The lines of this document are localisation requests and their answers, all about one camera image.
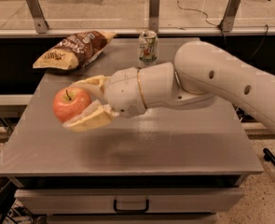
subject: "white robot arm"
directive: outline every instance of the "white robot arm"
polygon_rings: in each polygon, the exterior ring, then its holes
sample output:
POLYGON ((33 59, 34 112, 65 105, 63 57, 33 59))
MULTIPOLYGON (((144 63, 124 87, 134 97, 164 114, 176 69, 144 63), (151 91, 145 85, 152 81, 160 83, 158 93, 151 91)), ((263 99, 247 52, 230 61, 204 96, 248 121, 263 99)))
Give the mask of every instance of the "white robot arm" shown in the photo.
POLYGON ((114 117, 130 118, 158 106, 201 108, 211 105, 217 95, 275 133, 275 76, 201 41, 179 48, 174 66, 120 70, 105 78, 101 90, 114 117))

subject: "floor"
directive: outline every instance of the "floor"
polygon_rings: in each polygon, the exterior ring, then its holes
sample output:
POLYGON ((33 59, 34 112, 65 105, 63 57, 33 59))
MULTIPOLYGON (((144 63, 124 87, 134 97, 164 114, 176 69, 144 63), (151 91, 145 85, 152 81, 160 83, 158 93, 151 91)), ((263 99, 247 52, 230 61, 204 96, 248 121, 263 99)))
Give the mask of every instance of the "floor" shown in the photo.
MULTIPOLYGON (((50 28, 144 29, 148 24, 148 0, 39 0, 50 28)), ((159 26, 185 29, 215 27, 223 18, 228 0, 161 0, 159 26)), ((275 26, 275 0, 241 0, 235 25, 275 26)), ((24 0, 0 0, 0 29, 34 29, 24 0)), ((264 167, 241 185, 244 197, 218 224, 275 223, 275 167, 264 160, 267 147, 275 155, 275 135, 255 122, 242 123, 264 167)), ((0 154, 8 139, 0 126, 0 154)))

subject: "robotic hand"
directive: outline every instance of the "robotic hand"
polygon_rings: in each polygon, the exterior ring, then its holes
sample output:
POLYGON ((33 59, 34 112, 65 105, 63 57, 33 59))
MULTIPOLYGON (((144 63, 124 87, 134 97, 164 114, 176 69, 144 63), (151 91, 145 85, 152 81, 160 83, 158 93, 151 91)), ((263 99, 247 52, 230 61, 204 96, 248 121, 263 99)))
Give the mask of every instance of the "robotic hand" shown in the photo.
POLYGON ((174 66, 163 63, 129 68, 110 77, 80 80, 98 102, 78 123, 65 128, 81 132, 108 124, 117 116, 130 118, 164 106, 193 109, 211 105, 220 96, 240 107, 275 133, 275 76, 242 62, 226 51, 200 41, 178 49, 174 66))

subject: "red apple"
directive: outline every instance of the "red apple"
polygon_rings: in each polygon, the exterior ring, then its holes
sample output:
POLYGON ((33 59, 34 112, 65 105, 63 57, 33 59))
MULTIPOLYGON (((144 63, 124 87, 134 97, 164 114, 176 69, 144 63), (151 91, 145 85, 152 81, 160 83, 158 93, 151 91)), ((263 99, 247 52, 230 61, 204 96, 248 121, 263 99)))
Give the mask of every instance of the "red apple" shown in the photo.
POLYGON ((84 89, 68 87, 55 95, 52 107, 57 119, 64 123, 81 114, 91 102, 90 95, 84 89))

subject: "brown snack bag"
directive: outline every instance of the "brown snack bag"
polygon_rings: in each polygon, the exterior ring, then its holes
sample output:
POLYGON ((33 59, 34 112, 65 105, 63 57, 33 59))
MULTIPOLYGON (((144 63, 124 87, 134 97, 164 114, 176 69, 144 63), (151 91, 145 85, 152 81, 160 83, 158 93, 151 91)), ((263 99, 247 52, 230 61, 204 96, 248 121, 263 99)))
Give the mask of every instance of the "brown snack bag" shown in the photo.
POLYGON ((98 31, 70 35, 40 56, 34 63, 34 68, 81 68, 93 62, 115 35, 98 31))

